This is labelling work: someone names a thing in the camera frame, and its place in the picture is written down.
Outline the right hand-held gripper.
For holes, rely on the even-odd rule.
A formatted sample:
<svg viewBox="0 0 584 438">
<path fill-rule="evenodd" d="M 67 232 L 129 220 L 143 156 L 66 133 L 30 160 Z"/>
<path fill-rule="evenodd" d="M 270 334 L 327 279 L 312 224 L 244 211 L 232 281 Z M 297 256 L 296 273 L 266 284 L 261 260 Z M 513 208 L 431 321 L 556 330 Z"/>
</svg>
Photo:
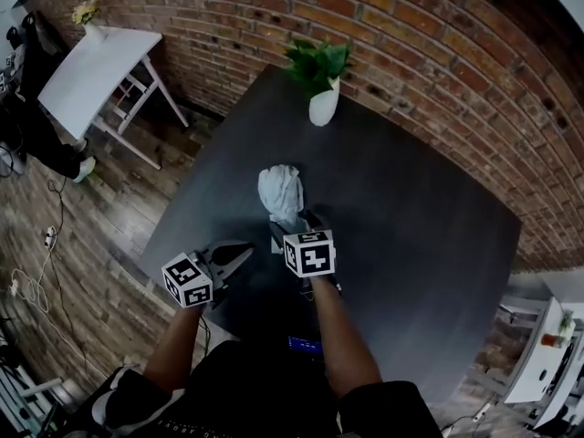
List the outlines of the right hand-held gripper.
<svg viewBox="0 0 584 438">
<path fill-rule="evenodd" d="M 330 225 L 310 209 L 299 213 L 306 232 L 291 234 L 281 224 L 269 222 L 272 238 L 272 253 L 284 257 L 284 263 L 297 279 L 301 295 L 312 295 L 310 278 L 330 276 L 333 286 L 341 291 L 334 278 L 336 269 L 336 249 Z"/>
</svg>

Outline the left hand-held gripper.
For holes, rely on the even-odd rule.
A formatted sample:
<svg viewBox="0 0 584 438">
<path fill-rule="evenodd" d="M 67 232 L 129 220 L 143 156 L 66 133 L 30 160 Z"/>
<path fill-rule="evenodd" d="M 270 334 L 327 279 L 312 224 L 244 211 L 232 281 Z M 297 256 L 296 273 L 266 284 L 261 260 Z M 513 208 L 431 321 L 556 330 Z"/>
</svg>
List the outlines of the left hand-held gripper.
<svg viewBox="0 0 584 438">
<path fill-rule="evenodd" d="M 162 267 L 163 284 L 181 308 L 206 304 L 216 308 L 224 300 L 227 280 L 254 251 L 251 242 L 225 240 L 204 250 L 180 253 Z"/>
</svg>

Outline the white umbrella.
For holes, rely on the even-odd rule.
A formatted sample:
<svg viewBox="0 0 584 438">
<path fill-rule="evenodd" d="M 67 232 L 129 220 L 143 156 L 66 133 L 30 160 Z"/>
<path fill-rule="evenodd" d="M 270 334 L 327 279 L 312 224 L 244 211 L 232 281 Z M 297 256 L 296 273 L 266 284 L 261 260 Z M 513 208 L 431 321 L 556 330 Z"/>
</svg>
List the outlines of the white umbrella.
<svg viewBox="0 0 584 438">
<path fill-rule="evenodd" d="M 291 234 L 305 228 L 300 218 L 304 210 L 304 187 L 296 167 L 279 164 L 262 170 L 257 190 L 272 223 Z"/>
</svg>

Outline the person's right forearm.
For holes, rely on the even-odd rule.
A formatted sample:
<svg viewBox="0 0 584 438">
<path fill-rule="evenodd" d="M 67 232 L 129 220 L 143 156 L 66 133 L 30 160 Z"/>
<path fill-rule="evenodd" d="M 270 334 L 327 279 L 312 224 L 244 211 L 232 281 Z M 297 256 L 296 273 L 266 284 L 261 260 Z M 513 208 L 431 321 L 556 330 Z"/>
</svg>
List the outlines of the person's right forearm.
<svg viewBox="0 0 584 438">
<path fill-rule="evenodd" d="M 350 320 L 339 291 L 323 276 L 309 280 L 331 389 L 343 398 L 361 386 L 381 383 L 378 364 Z"/>
</svg>

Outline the person's left forearm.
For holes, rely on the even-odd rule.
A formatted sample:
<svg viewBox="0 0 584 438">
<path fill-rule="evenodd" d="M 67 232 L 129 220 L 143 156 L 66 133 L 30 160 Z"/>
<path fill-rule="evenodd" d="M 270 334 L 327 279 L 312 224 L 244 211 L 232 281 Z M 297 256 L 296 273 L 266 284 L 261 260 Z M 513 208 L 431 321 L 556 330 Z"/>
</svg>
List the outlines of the person's left forearm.
<svg viewBox="0 0 584 438">
<path fill-rule="evenodd" d="M 193 362 L 193 350 L 204 305 L 176 311 L 151 354 L 143 376 L 165 392 L 185 387 Z"/>
</svg>

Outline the dark grey table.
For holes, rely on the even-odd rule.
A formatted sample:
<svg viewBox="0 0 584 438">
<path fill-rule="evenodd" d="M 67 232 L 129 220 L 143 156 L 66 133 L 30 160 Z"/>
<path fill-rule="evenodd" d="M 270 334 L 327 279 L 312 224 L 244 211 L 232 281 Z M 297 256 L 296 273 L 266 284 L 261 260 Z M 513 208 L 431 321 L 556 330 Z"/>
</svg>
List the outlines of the dark grey table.
<svg viewBox="0 0 584 438">
<path fill-rule="evenodd" d="M 232 108 L 166 208 L 139 262 L 156 282 L 180 253 L 227 239 L 255 251 L 210 314 L 240 339 L 285 347 L 317 339 L 314 305 L 270 250 L 259 173 L 299 169 L 305 206 L 332 231 L 349 315 L 387 381 L 448 399 L 495 316 L 520 222 L 442 154 L 355 101 L 312 125 L 281 68 L 265 68 Z"/>
</svg>

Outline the black device with blue screen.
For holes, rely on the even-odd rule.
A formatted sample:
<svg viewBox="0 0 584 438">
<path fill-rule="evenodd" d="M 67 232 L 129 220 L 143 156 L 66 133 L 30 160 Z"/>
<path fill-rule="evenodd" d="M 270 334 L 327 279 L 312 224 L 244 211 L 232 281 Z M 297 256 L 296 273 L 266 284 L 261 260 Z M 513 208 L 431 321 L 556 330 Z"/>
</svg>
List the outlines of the black device with blue screen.
<svg viewBox="0 0 584 438">
<path fill-rule="evenodd" d="M 310 358 L 314 361 L 323 361 L 323 349 L 320 341 L 288 337 L 288 348 L 295 354 Z"/>
</svg>

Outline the white vase with green plant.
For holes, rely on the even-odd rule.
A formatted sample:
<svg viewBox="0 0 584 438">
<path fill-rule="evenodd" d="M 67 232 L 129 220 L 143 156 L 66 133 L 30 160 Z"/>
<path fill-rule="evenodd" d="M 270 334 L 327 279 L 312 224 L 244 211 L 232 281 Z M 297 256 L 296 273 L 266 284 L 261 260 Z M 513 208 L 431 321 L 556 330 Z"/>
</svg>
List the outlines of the white vase with green plant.
<svg viewBox="0 0 584 438">
<path fill-rule="evenodd" d="M 295 39 L 294 46 L 285 52 L 290 60 L 288 74 L 309 97 L 310 122 L 319 127 L 332 120 L 339 102 L 340 77 L 351 66 L 347 44 L 331 45 L 324 41 L 318 45 Z"/>
</svg>

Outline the person's black clothing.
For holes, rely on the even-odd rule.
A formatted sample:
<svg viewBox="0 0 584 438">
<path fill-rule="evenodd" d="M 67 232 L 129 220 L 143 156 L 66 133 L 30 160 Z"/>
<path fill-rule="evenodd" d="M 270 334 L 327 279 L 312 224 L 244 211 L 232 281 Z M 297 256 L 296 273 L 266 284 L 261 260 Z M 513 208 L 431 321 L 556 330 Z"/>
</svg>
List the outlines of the person's black clothing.
<svg viewBox="0 0 584 438">
<path fill-rule="evenodd" d="M 118 370 L 58 438 L 443 438 L 417 387 L 390 381 L 337 399 L 323 369 L 225 341 L 166 393 Z"/>
</svg>

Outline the white folding table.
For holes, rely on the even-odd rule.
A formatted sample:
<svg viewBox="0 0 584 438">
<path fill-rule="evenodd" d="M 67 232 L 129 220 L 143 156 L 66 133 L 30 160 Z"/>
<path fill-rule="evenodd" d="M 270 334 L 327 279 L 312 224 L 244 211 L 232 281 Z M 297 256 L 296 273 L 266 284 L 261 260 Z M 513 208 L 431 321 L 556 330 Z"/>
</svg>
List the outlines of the white folding table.
<svg viewBox="0 0 584 438">
<path fill-rule="evenodd" d="M 123 137 L 146 100 L 157 90 L 166 98 L 182 125 L 188 121 L 178 108 L 161 77 L 151 63 L 150 52 L 162 41 L 162 34 L 143 30 L 99 26 L 106 34 L 96 46 L 85 35 L 68 53 L 38 100 L 47 112 L 73 138 L 80 140 L 89 127 L 95 126 L 146 161 L 154 169 L 161 165 Z M 117 127 L 110 126 L 100 112 L 126 80 L 140 97 L 130 110 L 112 107 L 120 117 Z"/>
</svg>

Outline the white metal rack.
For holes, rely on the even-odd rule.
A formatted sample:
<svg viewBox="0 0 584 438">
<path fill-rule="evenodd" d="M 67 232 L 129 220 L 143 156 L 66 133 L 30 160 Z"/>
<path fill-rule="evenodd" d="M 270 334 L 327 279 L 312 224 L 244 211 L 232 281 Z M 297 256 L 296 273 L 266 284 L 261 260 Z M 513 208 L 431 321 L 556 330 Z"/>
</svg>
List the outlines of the white metal rack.
<svg viewBox="0 0 584 438">
<path fill-rule="evenodd" d="M 22 366 L 0 363 L 0 415 L 16 438 L 40 438 L 56 430 L 54 418 L 60 402 L 54 389 L 61 384 L 60 378 L 36 384 Z"/>
</svg>

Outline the white vase with yellow flowers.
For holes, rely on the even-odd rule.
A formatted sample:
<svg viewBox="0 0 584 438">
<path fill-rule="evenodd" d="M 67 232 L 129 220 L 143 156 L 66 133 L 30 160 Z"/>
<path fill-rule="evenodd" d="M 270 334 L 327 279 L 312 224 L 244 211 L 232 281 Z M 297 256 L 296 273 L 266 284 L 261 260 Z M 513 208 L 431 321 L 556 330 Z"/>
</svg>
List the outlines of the white vase with yellow flowers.
<svg viewBox="0 0 584 438">
<path fill-rule="evenodd" d="M 103 43 L 106 39 L 104 31 L 95 23 L 95 19 L 99 15 L 99 7 L 97 0 L 86 0 L 77 5 L 72 13 L 72 21 L 79 26 L 82 26 L 86 32 L 86 36 L 96 46 Z"/>
</svg>

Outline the red vase with plant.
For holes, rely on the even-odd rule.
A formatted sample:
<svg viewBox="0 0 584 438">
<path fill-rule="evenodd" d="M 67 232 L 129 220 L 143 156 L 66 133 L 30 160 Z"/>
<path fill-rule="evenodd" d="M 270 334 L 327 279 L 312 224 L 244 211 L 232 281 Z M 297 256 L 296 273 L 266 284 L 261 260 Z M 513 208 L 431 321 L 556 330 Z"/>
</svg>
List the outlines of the red vase with plant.
<svg viewBox="0 0 584 438">
<path fill-rule="evenodd" d="M 568 332 L 568 328 L 571 326 L 572 323 L 573 319 L 572 314 L 573 312 L 570 310 L 565 310 L 563 312 L 563 317 L 558 327 L 558 333 L 556 335 L 545 334 L 541 340 L 541 344 L 543 346 L 552 347 L 555 349 L 562 348 L 566 340 L 565 335 Z"/>
</svg>

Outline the white side table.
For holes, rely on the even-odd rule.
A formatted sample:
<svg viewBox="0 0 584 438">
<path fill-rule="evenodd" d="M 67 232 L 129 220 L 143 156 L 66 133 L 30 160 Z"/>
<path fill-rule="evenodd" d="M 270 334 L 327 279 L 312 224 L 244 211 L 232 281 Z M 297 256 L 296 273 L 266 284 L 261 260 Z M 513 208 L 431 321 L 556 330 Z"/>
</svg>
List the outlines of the white side table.
<svg viewBox="0 0 584 438">
<path fill-rule="evenodd" d="M 536 317 L 502 400 L 528 427 L 536 429 L 557 416 L 584 366 L 584 303 L 505 296 L 499 307 L 510 312 L 515 325 L 520 315 Z M 565 310 L 573 312 L 573 319 L 562 348 L 543 346 L 545 334 L 558 333 Z"/>
</svg>

